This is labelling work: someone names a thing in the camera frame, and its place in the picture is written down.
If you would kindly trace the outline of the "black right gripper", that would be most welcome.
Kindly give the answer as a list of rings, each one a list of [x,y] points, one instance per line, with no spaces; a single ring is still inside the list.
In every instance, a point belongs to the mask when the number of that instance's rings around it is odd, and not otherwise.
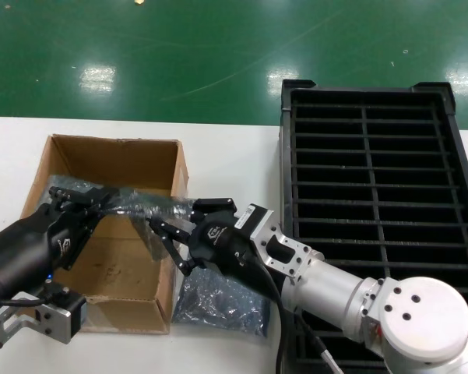
[[[237,212],[232,198],[197,199],[192,204],[192,223],[197,224],[206,215],[221,211],[232,214]],[[165,222],[160,217],[148,218],[147,222],[185,277],[196,267],[209,269],[229,280],[237,281],[275,302],[279,307],[282,305],[280,277],[263,264],[254,245],[236,231],[230,218],[205,219],[191,233]],[[189,249],[187,259],[174,247],[174,242]]]

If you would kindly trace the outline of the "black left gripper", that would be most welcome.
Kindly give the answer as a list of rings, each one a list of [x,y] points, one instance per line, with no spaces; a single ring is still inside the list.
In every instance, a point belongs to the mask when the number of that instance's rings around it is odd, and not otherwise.
[[[119,194],[110,187],[80,192],[53,186],[48,192],[51,204],[0,231],[0,300],[31,292],[59,268],[70,269],[105,218],[104,207]]]

